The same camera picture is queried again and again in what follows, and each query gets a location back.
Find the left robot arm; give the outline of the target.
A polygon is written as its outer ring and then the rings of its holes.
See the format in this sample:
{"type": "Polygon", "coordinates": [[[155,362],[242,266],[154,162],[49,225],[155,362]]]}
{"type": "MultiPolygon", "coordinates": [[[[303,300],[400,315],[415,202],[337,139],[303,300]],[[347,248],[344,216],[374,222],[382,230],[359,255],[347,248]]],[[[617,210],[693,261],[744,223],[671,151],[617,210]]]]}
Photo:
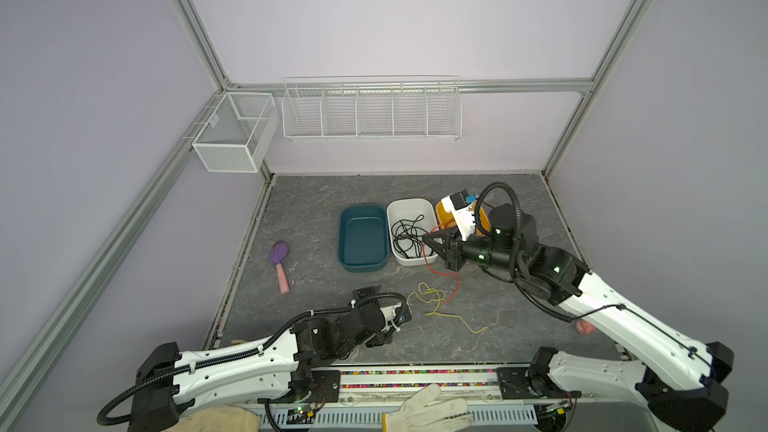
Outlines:
{"type": "Polygon", "coordinates": [[[268,337],[215,350],[157,346],[137,369],[132,387],[97,414],[101,426],[164,431],[185,415],[218,405],[338,400],[341,375],[329,371],[358,347],[389,343],[409,321],[406,298],[359,289],[341,307],[308,310],[268,337]]]}

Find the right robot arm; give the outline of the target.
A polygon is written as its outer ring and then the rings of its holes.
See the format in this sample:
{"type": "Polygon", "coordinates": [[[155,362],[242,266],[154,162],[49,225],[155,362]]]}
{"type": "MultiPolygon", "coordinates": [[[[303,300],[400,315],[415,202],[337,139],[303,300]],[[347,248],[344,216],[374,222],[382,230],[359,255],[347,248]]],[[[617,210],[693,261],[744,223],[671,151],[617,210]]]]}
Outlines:
{"type": "Polygon", "coordinates": [[[512,187],[489,184],[475,199],[458,192],[442,199],[447,227],[422,235],[425,248],[458,272],[472,263],[514,285],[536,308],[562,322],[586,321],[627,352],[618,361],[540,348],[519,394],[575,399],[593,394],[649,411],[675,431],[712,431],[725,416],[725,379],[733,351],[703,343],[664,324],[616,292],[568,251],[540,242],[535,219],[512,187]]]}

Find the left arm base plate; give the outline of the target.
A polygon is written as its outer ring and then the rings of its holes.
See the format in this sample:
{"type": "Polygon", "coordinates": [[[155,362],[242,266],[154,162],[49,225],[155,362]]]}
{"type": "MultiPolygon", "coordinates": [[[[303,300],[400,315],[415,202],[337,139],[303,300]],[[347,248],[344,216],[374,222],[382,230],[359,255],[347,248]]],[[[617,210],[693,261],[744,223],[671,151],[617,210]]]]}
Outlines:
{"type": "Polygon", "coordinates": [[[292,402],[335,403],[341,392],[341,373],[333,369],[297,372],[290,385],[292,402]]]}

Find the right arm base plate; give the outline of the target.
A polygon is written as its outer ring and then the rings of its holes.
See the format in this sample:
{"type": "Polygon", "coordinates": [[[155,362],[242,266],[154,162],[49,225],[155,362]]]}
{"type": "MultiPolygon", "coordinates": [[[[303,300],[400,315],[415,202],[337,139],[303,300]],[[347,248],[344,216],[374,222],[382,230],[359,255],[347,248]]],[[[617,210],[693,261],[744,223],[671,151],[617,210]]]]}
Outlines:
{"type": "Polygon", "coordinates": [[[501,397],[513,399],[567,399],[565,389],[556,385],[544,372],[530,367],[500,367],[496,370],[501,397]]]}

